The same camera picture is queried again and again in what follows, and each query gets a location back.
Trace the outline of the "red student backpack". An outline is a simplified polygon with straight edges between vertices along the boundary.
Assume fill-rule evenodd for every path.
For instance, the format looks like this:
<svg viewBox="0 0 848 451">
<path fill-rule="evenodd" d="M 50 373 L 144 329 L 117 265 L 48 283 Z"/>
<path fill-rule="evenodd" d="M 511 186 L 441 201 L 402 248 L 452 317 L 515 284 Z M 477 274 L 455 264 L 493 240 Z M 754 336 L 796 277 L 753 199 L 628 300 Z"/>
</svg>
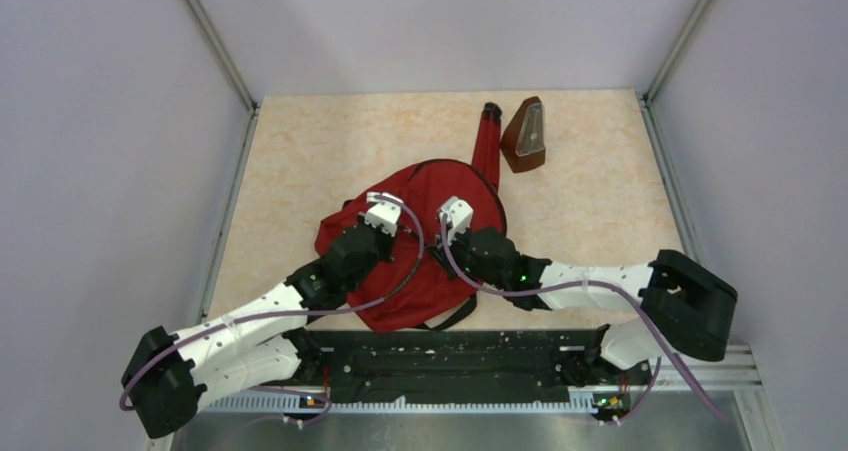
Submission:
<svg viewBox="0 0 848 451">
<path fill-rule="evenodd" d="M 472 206 L 474 223 L 506 232 L 498 196 L 501 115 L 497 104 L 484 106 L 471 162 L 422 161 L 371 186 L 371 191 L 387 192 L 412 211 L 401 215 L 394 236 L 376 235 L 376 243 L 390 249 L 347 295 L 348 305 L 372 331 L 444 331 L 476 309 L 476 289 L 455 276 L 437 248 L 438 209 L 457 196 Z"/>
</svg>

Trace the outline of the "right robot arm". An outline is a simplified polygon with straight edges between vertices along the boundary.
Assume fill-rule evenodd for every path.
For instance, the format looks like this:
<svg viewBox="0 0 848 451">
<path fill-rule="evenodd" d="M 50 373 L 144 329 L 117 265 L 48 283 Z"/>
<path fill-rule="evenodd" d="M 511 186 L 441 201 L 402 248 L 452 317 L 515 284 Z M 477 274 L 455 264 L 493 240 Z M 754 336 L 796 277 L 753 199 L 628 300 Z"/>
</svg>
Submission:
<svg viewBox="0 0 848 451">
<path fill-rule="evenodd" d="M 444 231 L 436 251 L 450 275 L 522 309 L 634 312 L 602 329 L 589 349 L 586 368 L 600 383 L 671 352 L 705 362 L 725 357 L 738 293 L 679 251 L 662 249 L 637 265 L 578 266 L 522 254 L 492 227 Z"/>
</svg>

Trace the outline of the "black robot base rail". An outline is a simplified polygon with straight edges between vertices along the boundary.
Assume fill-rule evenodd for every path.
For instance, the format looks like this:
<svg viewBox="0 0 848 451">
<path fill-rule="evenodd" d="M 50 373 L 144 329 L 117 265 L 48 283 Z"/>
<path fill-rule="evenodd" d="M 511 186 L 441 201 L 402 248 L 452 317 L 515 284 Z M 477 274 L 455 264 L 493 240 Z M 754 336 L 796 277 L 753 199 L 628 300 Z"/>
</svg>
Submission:
<svg viewBox="0 0 848 451">
<path fill-rule="evenodd" d="M 300 368 L 264 385 L 327 389 L 336 404 L 565 403 L 591 386 L 645 385 L 652 364 L 591 371 L 594 330 L 294 331 Z"/>
</svg>

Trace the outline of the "brown wooden metronome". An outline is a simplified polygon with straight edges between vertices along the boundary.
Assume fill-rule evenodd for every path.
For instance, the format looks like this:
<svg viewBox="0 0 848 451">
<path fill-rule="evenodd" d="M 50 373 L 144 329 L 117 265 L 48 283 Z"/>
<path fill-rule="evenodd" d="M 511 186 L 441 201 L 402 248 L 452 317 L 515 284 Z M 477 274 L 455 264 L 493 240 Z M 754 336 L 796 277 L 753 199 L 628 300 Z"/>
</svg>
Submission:
<svg viewBox="0 0 848 451">
<path fill-rule="evenodd" d="M 545 164 L 545 108 L 538 96 L 525 99 L 518 107 L 503 132 L 500 149 L 514 174 Z"/>
</svg>

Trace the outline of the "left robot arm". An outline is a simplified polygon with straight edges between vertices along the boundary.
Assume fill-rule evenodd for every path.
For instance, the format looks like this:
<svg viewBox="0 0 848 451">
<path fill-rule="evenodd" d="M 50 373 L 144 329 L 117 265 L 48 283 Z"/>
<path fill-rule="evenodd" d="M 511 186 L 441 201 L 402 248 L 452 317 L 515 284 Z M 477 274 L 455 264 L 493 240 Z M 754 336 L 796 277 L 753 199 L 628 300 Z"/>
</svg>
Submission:
<svg viewBox="0 0 848 451">
<path fill-rule="evenodd" d="M 120 379 L 118 406 L 151 439 L 170 435 L 214 402 L 267 381 L 308 384 L 320 357 L 309 350 L 309 319 L 346 313 L 343 304 L 381 263 L 398 232 L 359 223 L 262 296 L 216 319 L 144 333 Z"/>
</svg>

